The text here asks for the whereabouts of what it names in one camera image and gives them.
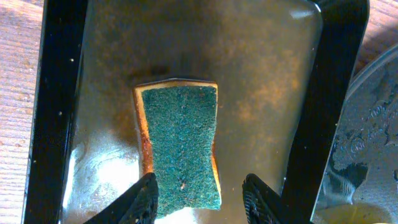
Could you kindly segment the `green and orange sponge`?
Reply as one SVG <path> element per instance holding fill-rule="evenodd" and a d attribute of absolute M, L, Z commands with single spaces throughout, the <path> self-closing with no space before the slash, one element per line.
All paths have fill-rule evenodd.
<path fill-rule="evenodd" d="M 184 208 L 219 210 L 215 82 L 168 79 L 133 89 L 143 173 L 159 188 L 158 218 Z"/>

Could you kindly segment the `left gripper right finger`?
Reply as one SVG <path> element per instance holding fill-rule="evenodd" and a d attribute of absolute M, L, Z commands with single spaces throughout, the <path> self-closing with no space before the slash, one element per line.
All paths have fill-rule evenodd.
<path fill-rule="evenodd" d="M 242 188 L 249 224 L 313 224 L 284 204 L 281 197 L 256 174 L 248 174 Z"/>

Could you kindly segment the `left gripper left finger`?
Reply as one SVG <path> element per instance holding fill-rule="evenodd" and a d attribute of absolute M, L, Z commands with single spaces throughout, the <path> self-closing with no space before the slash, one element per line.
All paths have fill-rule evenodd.
<path fill-rule="evenodd" d="M 84 224 L 154 224 L 158 196 L 156 176 L 149 172 Z"/>

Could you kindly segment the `pale yellow plate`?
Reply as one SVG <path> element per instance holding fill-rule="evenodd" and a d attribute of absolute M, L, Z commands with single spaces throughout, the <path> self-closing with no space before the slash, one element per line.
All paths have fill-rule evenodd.
<path fill-rule="evenodd" d="M 375 205 L 359 203 L 344 204 L 316 210 L 312 223 L 317 224 L 376 224 L 396 223 L 391 214 Z"/>

